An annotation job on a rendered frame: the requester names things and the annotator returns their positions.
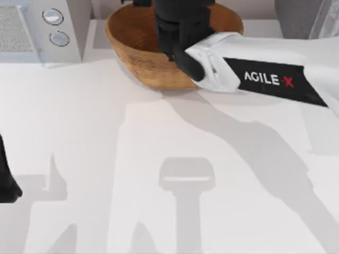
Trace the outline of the wooden bowl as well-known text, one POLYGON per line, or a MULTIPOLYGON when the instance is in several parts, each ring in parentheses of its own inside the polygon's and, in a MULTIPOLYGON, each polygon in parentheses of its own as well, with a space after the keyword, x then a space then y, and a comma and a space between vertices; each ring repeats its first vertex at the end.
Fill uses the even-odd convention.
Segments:
POLYGON ((152 89, 213 89, 221 80, 219 57, 193 46, 221 33, 242 34, 243 21, 215 2, 182 17, 160 17, 153 7, 124 5, 105 25, 109 42, 124 66, 152 89))

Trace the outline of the pale microwave oven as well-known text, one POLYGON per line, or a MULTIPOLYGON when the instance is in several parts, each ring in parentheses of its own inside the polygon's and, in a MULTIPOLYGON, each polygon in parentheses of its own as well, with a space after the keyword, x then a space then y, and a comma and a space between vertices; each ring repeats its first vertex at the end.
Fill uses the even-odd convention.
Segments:
POLYGON ((83 59, 91 0, 0 0, 0 63, 77 63, 83 59), (55 8, 64 21, 50 25, 42 12, 55 8), (53 45, 49 34, 65 32, 70 43, 53 45))

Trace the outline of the small silver microwave knob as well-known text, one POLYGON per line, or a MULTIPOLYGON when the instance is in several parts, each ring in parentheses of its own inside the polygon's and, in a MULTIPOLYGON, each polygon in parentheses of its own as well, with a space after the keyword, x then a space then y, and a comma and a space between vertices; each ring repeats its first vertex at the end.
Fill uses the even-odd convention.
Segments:
POLYGON ((49 34, 50 42, 58 47, 65 47, 70 43, 69 36, 62 31, 55 31, 49 34))

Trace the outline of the large silver microwave knob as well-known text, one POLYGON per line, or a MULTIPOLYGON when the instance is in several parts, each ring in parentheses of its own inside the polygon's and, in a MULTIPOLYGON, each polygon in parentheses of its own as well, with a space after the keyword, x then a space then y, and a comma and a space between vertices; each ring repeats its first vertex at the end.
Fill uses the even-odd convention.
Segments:
POLYGON ((43 20, 50 25, 60 25, 64 21, 64 16, 61 11, 52 8, 42 12, 43 20))

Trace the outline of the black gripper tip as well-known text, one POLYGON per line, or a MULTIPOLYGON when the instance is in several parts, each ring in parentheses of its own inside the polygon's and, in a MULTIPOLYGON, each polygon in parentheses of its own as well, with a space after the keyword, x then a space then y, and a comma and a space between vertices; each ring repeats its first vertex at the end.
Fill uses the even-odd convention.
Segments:
POLYGON ((15 203, 22 195, 23 192, 10 171, 4 141, 0 135, 0 204, 15 203))

